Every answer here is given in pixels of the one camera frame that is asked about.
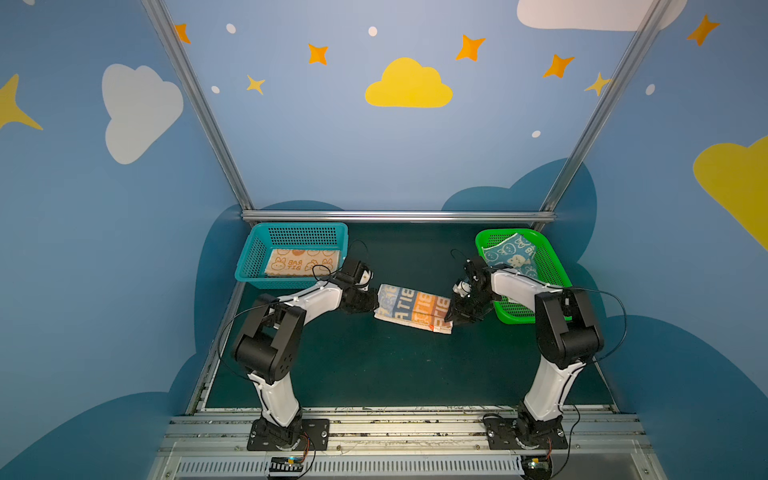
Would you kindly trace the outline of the teal pattern towel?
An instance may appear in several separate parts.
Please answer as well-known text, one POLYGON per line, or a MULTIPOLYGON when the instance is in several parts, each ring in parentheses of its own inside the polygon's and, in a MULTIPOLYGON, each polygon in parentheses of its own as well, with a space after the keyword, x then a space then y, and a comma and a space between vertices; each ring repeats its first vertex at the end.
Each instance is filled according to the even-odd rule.
POLYGON ((510 267, 527 277, 537 279, 535 255, 536 246, 519 233, 482 250, 482 257, 489 266, 510 267))

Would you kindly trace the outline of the right small circuit board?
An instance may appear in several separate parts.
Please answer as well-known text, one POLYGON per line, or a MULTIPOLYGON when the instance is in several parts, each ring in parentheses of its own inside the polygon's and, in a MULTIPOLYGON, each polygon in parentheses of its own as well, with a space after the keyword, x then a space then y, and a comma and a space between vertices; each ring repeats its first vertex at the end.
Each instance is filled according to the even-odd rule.
POLYGON ((552 461, 547 457, 523 456, 521 468, 523 480, 549 480, 552 476, 552 461))

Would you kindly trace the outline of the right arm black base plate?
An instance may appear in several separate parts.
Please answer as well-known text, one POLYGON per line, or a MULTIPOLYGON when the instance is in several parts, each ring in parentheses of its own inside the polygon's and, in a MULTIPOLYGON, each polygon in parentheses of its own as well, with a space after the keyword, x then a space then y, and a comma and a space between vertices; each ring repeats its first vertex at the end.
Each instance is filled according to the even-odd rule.
POLYGON ((491 450, 566 450, 568 440, 562 417, 549 421, 506 418, 498 414, 482 417, 491 450))

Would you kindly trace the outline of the aluminium frame post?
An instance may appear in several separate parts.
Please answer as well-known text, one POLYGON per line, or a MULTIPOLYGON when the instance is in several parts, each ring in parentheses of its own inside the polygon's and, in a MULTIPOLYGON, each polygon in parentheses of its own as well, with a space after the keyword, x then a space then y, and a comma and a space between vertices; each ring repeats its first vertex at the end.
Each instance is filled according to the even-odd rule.
POLYGON ((644 57, 662 30, 663 19, 672 4, 671 0, 655 0, 650 3, 645 16, 639 23, 635 34, 613 72, 612 81, 600 95, 598 103, 574 149, 567 157, 547 193, 536 216, 536 222, 531 223, 534 230, 541 232, 547 223, 555 221, 557 206, 586 160, 587 155, 590 153, 611 113, 643 62, 644 57))
POLYGON ((250 210, 253 204, 242 175, 205 98, 205 93, 192 68, 175 25, 172 23, 172 18, 165 2, 160 0, 142 0, 141 3, 179 77, 184 92, 200 121, 201 127, 241 210, 250 210))

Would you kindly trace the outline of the green plastic basket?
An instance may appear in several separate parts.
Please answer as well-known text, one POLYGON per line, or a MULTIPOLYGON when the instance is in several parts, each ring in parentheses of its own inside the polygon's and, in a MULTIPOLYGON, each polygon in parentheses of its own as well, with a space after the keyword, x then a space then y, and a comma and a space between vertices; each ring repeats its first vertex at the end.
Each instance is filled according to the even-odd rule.
MULTIPOLYGON (((486 249, 494 249, 511 237, 514 237, 515 246, 525 246, 520 255, 530 257, 530 261, 523 266, 523 272, 526 275, 535 273, 536 277, 545 283, 564 287, 572 286, 552 245, 540 232, 527 228, 486 229, 475 236, 475 246, 478 253, 483 255, 486 249)), ((534 313, 530 309, 510 302, 507 298, 495 302, 494 310, 497 318, 508 325, 534 322, 534 313)))

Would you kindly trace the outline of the orange bunny pattern towel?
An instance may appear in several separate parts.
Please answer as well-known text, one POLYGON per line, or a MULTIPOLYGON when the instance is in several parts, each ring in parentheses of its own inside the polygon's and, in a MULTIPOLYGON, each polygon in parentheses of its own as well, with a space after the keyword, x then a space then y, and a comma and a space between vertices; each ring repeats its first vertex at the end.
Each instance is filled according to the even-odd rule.
POLYGON ((306 277, 313 272, 325 273, 337 269, 341 258, 339 250, 274 249, 267 261, 267 277, 306 277))

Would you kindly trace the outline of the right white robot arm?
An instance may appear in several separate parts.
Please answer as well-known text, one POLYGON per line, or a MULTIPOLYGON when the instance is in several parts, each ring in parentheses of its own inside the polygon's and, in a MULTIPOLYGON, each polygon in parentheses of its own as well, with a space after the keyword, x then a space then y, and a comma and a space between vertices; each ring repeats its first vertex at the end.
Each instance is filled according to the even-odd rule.
POLYGON ((517 438, 533 445, 562 428, 562 406, 576 377, 604 347, 589 295, 514 268, 490 266, 479 256, 467 260, 464 270, 466 277, 453 286, 447 322, 479 321, 493 302, 504 298, 534 313, 541 358, 515 424, 517 438))

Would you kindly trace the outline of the horizontal aluminium frame rail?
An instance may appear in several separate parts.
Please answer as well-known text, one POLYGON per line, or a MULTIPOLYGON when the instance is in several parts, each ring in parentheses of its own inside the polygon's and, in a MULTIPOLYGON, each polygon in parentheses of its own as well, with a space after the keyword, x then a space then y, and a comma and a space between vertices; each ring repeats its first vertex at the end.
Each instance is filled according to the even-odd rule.
POLYGON ((552 212, 244 210, 250 222, 552 223, 552 212))

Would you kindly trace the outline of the right aluminium frame post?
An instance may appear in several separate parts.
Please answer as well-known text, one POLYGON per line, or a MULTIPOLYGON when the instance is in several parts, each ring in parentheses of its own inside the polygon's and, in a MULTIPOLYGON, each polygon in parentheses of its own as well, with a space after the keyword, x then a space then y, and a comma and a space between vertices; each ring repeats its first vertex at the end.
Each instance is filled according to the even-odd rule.
POLYGON ((639 23, 635 34, 613 72, 612 81, 600 95, 598 103, 574 149, 567 157, 547 193, 536 216, 536 222, 531 223, 534 230, 541 232, 547 223, 555 221, 557 206, 586 160, 587 155, 590 153, 611 113, 643 62, 644 57, 662 30, 663 19, 672 4, 671 0, 655 0, 650 3, 645 16, 639 23))

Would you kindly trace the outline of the left aluminium frame post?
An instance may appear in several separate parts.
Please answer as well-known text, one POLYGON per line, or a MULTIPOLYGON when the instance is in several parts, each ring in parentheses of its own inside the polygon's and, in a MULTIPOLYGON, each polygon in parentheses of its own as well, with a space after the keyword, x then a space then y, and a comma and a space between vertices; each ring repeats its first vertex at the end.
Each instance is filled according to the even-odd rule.
POLYGON ((165 2, 160 0, 142 0, 141 3, 179 77, 184 92, 200 121, 201 127, 241 210, 250 210, 253 204, 242 175, 205 98, 205 93, 192 68, 175 25, 172 23, 172 18, 165 2))

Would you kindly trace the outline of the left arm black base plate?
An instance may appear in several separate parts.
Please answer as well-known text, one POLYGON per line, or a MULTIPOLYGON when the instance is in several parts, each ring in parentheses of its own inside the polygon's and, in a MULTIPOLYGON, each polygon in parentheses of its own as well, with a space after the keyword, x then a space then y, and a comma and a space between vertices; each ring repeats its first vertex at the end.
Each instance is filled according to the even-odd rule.
POLYGON ((328 419, 297 418, 287 427, 275 425, 265 418, 255 420, 248 435, 248 451, 325 451, 328 447, 328 419))

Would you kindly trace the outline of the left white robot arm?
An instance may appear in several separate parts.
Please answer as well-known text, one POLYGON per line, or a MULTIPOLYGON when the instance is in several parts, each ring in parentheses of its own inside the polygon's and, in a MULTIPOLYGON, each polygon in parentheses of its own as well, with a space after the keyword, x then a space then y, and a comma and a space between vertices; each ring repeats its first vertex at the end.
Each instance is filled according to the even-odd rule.
POLYGON ((305 326, 320 316, 341 310, 370 313, 378 306, 370 286, 368 265, 347 259, 342 267, 290 295, 262 295, 238 332, 232 347, 235 362, 253 384, 261 403, 261 417, 281 430, 299 421, 301 407, 294 395, 290 372, 298 358, 305 326))

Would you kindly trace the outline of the small circuit board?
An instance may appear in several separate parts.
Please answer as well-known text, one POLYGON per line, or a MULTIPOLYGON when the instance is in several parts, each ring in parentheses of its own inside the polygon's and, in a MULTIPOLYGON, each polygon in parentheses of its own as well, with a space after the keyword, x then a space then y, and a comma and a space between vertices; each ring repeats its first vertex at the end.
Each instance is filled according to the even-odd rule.
POLYGON ((549 480, 552 476, 552 461, 547 457, 523 456, 521 468, 523 480, 549 480))
POLYGON ((305 472, 305 463, 297 457, 271 457, 267 463, 268 479, 297 479, 305 472))

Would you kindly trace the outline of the left small circuit board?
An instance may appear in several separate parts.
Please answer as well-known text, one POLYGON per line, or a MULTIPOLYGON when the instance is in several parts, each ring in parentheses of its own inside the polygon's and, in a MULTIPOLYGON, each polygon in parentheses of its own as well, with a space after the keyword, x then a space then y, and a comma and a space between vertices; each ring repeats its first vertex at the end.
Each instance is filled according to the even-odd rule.
POLYGON ((305 472, 305 463, 297 457, 271 457, 267 463, 268 479, 297 479, 305 472))

